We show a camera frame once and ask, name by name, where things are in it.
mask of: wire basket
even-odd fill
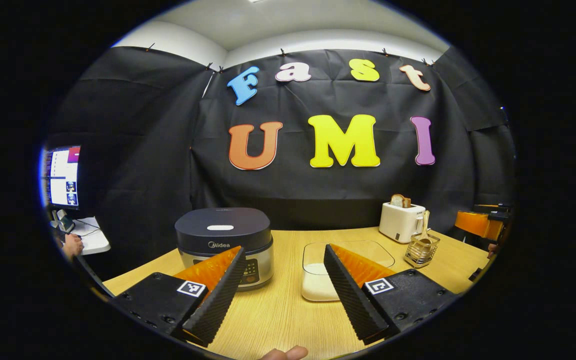
[[[438,243],[439,237],[430,234],[427,234],[426,237],[421,237],[421,234],[412,235],[404,260],[416,269],[423,268],[435,256]]]

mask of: foam letter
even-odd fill
[[[421,116],[412,116],[410,123],[413,123],[414,130],[416,130],[417,155],[414,162],[418,166],[431,166],[435,163],[435,156],[430,143],[430,120]]]
[[[377,167],[381,160],[375,152],[373,125],[375,117],[357,114],[350,120],[344,133],[335,119],[329,115],[317,115],[308,119],[315,128],[315,157],[310,160],[311,167],[331,167],[333,159],[329,157],[329,146],[336,161],[345,166],[354,147],[352,164],[356,167]]]
[[[255,86],[257,84],[257,76],[253,73],[259,71],[256,66],[250,66],[246,71],[243,71],[237,77],[228,82],[228,86],[235,91],[237,96],[236,105],[242,105],[246,100],[250,99],[257,93],[257,89],[251,89],[249,85]]]
[[[399,70],[403,71],[408,75],[408,79],[414,85],[415,88],[421,91],[430,91],[430,85],[426,84],[421,80],[420,76],[423,76],[423,73],[419,70],[415,70],[412,65],[405,64],[404,66],[400,67]]]
[[[379,80],[379,72],[375,70],[375,64],[366,59],[352,59],[348,62],[350,65],[350,75],[355,79],[363,82],[376,82]]]
[[[290,80],[295,80],[295,82],[306,82],[311,79],[308,70],[311,67],[306,63],[287,63],[282,64],[279,68],[277,75],[274,76],[278,82],[290,82]]]
[[[228,157],[230,163],[240,170],[259,170],[270,165],[277,153],[277,133],[283,127],[279,121],[262,123],[259,128],[263,130],[263,151],[259,156],[248,155],[248,137],[255,128],[253,125],[243,124],[230,128],[230,150]]]

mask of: letter m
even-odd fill
[[[315,157],[310,160],[311,167],[331,167],[333,159],[329,156],[329,146],[336,161],[345,166],[354,147],[354,156],[350,162],[356,167],[376,167],[381,164],[375,151],[373,125],[375,117],[357,114],[350,120],[348,129],[343,130],[329,115],[316,115],[308,119],[315,128]]]

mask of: finger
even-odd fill
[[[268,351],[262,358],[259,360],[288,360],[288,356],[285,352],[279,351],[276,348]]]
[[[301,360],[305,358],[306,355],[308,355],[308,349],[299,345],[296,345],[295,347],[286,351],[286,357],[288,360]]]

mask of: white wall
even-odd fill
[[[149,21],[124,36],[115,46],[139,46],[166,51],[219,70],[227,51],[211,39],[174,23]]]
[[[442,51],[406,38],[366,30],[329,29],[292,32],[266,38],[226,51],[217,43],[185,27],[163,21],[150,21],[136,28],[113,46],[139,46],[166,51],[219,70],[254,59],[306,50],[366,50],[400,55],[427,62],[437,61]]]
[[[409,39],[380,32],[348,29],[309,30],[275,36],[235,48],[228,52],[222,66],[226,69],[250,60],[279,55],[280,48],[286,53],[322,49],[367,50],[381,53],[382,49],[386,48],[388,54],[419,61],[425,59],[427,62],[437,61],[443,54],[442,51]]]

